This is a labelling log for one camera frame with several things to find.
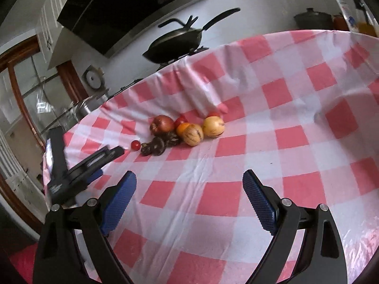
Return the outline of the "dark passion fruit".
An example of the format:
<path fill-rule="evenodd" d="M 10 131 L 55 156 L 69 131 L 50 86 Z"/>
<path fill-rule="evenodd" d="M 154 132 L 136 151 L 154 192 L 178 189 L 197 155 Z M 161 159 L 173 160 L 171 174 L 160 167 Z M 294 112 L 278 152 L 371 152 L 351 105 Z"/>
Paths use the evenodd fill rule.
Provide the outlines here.
<path fill-rule="evenodd" d="M 149 156 L 152 154 L 152 146 L 151 143 L 142 143 L 141 144 L 141 155 L 142 156 Z"/>
<path fill-rule="evenodd" d="M 182 143 L 182 139 L 180 136 L 178 136 L 175 131 L 168 132 L 164 137 L 163 140 L 165 142 L 166 147 L 174 147 L 178 146 Z"/>
<path fill-rule="evenodd" d="M 166 143 L 161 137 L 154 137 L 151 141 L 151 150 L 154 156 L 160 156 L 166 150 Z"/>

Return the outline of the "red apple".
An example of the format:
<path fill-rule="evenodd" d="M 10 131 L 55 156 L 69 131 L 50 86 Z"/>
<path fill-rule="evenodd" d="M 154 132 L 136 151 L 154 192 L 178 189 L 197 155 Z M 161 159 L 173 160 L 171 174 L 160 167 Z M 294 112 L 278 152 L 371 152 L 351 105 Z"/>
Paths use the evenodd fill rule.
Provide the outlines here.
<path fill-rule="evenodd" d="M 150 132 L 153 136 L 159 137 L 175 129 L 175 122 L 167 115 L 156 116 L 150 124 Z"/>

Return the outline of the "small orange fruit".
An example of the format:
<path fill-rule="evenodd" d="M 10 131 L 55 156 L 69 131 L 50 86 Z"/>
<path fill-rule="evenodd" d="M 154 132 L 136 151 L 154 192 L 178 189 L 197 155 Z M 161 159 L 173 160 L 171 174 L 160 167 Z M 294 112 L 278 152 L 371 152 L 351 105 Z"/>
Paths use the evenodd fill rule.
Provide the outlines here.
<path fill-rule="evenodd" d="M 186 128 L 190 125 L 189 122 L 183 122 L 181 123 L 180 125 L 177 126 L 176 128 L 176 134 L 180 137 L 183 136 L 183 133 L 184 131 L 186 130 Z"/>

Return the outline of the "red cherry tomato left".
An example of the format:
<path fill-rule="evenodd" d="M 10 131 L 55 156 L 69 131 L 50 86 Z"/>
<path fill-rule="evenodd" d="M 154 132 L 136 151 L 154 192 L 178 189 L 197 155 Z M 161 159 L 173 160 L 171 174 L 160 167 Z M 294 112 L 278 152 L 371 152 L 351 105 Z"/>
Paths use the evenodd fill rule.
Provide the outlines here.
<path fill-rule="evenodd" d="M 131 142 L 131 150 L 133 151 L 139 151 L 141 149 L 141 143 L 139 140 L 133 140 Z"/>

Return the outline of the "steel pot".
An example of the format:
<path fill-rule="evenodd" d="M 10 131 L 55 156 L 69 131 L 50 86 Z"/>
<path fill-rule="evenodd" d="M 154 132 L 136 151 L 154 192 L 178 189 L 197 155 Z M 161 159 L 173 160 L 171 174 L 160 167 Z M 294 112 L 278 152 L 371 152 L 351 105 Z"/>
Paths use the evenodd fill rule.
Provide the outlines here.
<path fill-rule="evenodd" d="M 83 119 L 85 116 L 90 114 L 92 111 L 95 111 L 101 105 L 103 105 L 108 100 L 107 94 L 94 94 L 83 101 L 79 102 L 75 109 L 75 117 L 78 120 Z"/>

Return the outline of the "red tomato behind apple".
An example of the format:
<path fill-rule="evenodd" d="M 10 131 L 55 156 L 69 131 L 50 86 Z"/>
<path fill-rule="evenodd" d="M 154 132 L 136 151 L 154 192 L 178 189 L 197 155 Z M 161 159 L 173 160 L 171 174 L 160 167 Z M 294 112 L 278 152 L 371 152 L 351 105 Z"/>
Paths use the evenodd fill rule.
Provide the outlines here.
<path fill-rule="evenodd" d="M 180 115 L 174 122 L 175 129 L 177 129 L 181 124 L 188 122 L 185 116 Z"/>

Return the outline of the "white rice cooker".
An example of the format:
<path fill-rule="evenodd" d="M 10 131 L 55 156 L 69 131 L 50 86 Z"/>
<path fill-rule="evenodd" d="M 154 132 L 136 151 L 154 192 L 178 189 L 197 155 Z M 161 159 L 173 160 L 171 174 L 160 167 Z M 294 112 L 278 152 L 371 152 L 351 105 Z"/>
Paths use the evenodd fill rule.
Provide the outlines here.
<path fill-rule="evenodd" d="M 85 83 L 93 90 L 100 90 L 104 87 L 104 74 L 101 69 L 93 65 L 88 66 L 84 71 L 82 78 Z"/>

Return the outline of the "wooden framed glass door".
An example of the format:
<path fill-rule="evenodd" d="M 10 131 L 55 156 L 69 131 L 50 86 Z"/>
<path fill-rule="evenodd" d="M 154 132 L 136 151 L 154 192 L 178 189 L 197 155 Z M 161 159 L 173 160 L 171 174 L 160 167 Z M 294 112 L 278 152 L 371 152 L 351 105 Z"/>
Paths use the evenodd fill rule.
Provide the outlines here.
<path fill-rule="evenodd" d="M 42 180 L 49 129 L 74 125 L 88 96 L 71 61 L 48 69 L 37 36 L 1 52 L 1 204 L 36 237 L 48 207 Z"/>

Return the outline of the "yellow striped melon back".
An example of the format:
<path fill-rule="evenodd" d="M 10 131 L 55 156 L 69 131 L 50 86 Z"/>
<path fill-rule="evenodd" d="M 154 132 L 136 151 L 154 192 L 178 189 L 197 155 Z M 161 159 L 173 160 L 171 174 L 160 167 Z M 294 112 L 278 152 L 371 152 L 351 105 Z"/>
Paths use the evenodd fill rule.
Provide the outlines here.
<path fill-rule="evenodd" d="M 210 138 L 216 138 L 224 133 L 225 122 L 219 116 L 210 116 L 204 119 L 202 129 L 205 136 Z"/>

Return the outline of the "black wok pan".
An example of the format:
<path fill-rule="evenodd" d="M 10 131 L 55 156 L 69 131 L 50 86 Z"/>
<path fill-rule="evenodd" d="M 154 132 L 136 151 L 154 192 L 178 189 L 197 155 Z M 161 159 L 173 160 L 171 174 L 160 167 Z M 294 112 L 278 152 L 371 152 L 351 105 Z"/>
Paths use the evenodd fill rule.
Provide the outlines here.
<path fill-rule="evenodd" d="M 178 60 L 181 57 L 191 55 L 200 47 L 203 31 L 207 31 L 216 23 L 240 10 L 240 8 L 226 10 L 212 18 L 200 29 L 192 27 L 198 19 L 198 17 L 193 17 L 192 15 L 188 18 L 186 23 L 176 18 L 168 19 L 160 23 L 158 28 L 163 28 L 173 22 L 178 23 L 181 27 L 155 39 L 155 41 L 153 41 L 149 48 L 143 53 L 143 57 L 151 63 L 162 65 L 167 64 L 170 61 Z"/>

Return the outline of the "red white checkered tablecloth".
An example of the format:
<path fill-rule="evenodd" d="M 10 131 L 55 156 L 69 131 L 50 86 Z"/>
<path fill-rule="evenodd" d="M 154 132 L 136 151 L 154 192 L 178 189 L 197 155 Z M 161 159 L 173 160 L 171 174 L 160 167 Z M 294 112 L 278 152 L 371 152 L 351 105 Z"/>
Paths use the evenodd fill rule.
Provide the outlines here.
<path fill-rule="evenodd" d="M 142 156 L 158 115 L 221 136 Z M 242 187 L 252 169 L 295 204 L 330 207 L 353 282 L 378 248 L 378 39 L 284 31 L 239 40 L 169 65 L 114 96 L 64 135 L 69 166 L 104 147 L 123 156 L 83 197 L 126 171 L 137 189 L 109 242 L 135 283 L 244 283 L 265 231 Z"/>

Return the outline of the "white upper cabinet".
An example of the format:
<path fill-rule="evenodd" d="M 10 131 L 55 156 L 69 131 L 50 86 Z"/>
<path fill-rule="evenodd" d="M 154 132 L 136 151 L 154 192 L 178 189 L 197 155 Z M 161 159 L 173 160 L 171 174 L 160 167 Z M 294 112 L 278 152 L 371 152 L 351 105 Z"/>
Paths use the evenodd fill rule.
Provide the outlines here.
<path fill-rule="evenodd" d="M 51 69 L 71 59 L 81 40 L 58 22 L 67 0 L 45 0 L 36 26 L 39 48 Z"/>

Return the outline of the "amber bottle black cap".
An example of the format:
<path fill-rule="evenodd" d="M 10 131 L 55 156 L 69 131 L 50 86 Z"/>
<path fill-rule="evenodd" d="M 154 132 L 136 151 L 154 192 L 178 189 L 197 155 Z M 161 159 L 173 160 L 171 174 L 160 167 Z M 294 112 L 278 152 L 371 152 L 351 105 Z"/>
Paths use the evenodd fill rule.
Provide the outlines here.
<path fill-rule="evenodd" d="M 353 0 L 353 2 L 356 9 L 356 25 L 358 32 L 371 37 L 378 37 L 374 27 L 374 22 L 371 17 L 369 17 L 369 12 L 365 7 L 363 0 Z"/>

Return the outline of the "red container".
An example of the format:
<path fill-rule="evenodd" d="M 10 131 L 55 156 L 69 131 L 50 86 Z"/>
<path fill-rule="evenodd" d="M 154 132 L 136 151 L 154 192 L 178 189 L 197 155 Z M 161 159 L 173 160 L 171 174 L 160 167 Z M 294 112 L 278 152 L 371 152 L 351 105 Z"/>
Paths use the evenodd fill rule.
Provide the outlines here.
<path fill-rule="evenodd" d="M 342 14 L 333 16 L 333 29 L 339 31 L 349 31 L 348 25 Z"/>

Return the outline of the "white carton package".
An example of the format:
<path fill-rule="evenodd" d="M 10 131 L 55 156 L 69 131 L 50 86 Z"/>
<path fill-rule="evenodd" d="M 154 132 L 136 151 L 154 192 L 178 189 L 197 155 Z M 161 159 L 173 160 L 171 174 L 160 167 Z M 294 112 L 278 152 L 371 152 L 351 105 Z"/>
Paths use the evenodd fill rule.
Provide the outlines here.
<path fill-rule="evenodd" d="M 350 32 L 358 33 L 359 32 L 358 26 L 356 24 L 356 20 L 353 17 L 353 14 L 352 14 L 350 8 L 349 8 L 349 5 L 344 0 L 336 0 L 336 2 L 338 4 L 338 6 L 340 7 L 341 14 L 344 17 L 345 22 L 346 22 Z"/>

